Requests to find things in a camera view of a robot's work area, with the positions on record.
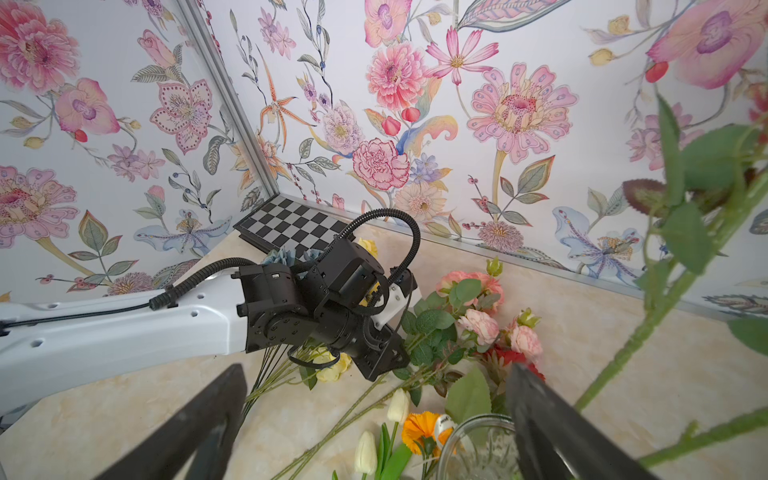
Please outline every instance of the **table surface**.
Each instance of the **table surface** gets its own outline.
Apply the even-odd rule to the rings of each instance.
[[[386,269],[399,263],[411,240],[370,226],[360,227],[356,236],[376,241]],[[196,268],[226,257],[260,261],[264,254],[232,232]],[[485,258],[423,242],[410,268],[428,293],[451,270],[483,271]],[[569,402],[642,320],[639,299],[536,270],[505,264],[500,281],[506,302],[497,320],[505,325],[528,306],[542,317],[537,332],[545,353],[538,367]],[[243,364],[252,384],[260,353],[180,360],[45,398],[0,435],[0,463],[9,480],[92,478],[235,362]],[[725,323],[674,310],[585,415],[630,455],[646,455],[675,443],[692,420],[707,429],[768,405],[765,371],[768,358],[742,346]],[[378,398],[396,382],[390,374],[369,398]],[[318,382],[312,392],[299,384],[265,395],[243,424],[226,478],[270,478],[319,441],[369,385],[353,365],[338,382]],[[428,387],[415,411],[442,412],[442,403]],[[298,478],[330,478],[334,469],[342,480],[358,478],[353,471],[357,439],[365,429],[378,432],[385,420],[385,409],[370,412],[329,442]],[[768,429],[700,450],[654,472],[661,478],[764,478],[765,445]],[[417,469],[406,474],[419,477]]]

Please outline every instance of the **green stem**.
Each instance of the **green stem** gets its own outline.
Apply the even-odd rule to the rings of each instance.
[[[768,426],[768,407],[763,407],[721,423],[702,434],[690,438],[683,437],[678,443],[645,455],[638,461],[644,467],[649,468],[766,426]]]

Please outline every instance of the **orange calendula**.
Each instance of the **orange calendula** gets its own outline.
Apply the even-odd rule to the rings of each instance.
[[[412,413],[408,416],[406,423],[402,426],[402,442],[411,449],[414,455],[421,455],[420,445],[424,446],[425,438],[433,437],[439,445],[444,445],[448,437],[453,433],[453,429],[447,429],[440,432],[435,438],[435,425],[442,415],[432,412]],[[435,449],[432,453],[435,457],[440,456],[440,449]]]

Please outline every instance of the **wall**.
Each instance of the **wall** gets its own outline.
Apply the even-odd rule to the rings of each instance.
[[[647,217],[621,187],[664,179],[654,91],[674,106],[682,146],[760,110],[768,3],[695,3],[203,8],[282,192],[398,207],[454,241],[634,286]],[[768,313],[766,208],[686,300]]]
[[[0,0],[0,295],[162,287],[260,198],[170,0]]]

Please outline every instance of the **painted orange lily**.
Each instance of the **painted orange lily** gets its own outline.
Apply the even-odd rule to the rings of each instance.
[[[283,117],[284,114],[288,115],[293,120],[295,120],[295,121],[297,121],[297,122],[299,122],[301,124],[307,125],[308,127],[316,127],[317,125],[305,122],[301,118],[298,118],[295,114],[293,114],[290,111],[288,111],[287,108],[285,108],[285,106],[288,105],[288,103],[291,100],[293,100],[294,98],[296,98],[296,97],[286,97],[286,98],[283,98],[281,100],[277,99],[277,93],[275,92],[275,84],[272,82],[272,75],[270,75],[270,70],[266,66],[266,61],[264,61],[264,55],[261,55],[261,51],[259,51],[259,55],[261,56],[261,61],[262,61],[263,65],[264,65],[264,70],[266,71],[266,78],[267,78],[267,80],[270,81],[270,95],[272,96],[272,103],[267,105],[266,107],[264,107],[261,110],[261,124],[259,125],[259,132],[261,132],[261,130],[264,127],[264,115],[267,116],[267,119],[269,120],[270,123],[274,122],[275,118],[279,119],[280,122],[277,125],[277,129],[278,129],[277,130],[277,140],[280,139],[280,128],[282,127],[282,129],[283,129],[283,149],[281,151],[285,151],[286,150],[286,142],[287,142],[287,138],[288,138],[288,130],[286,128],[285,118]]]

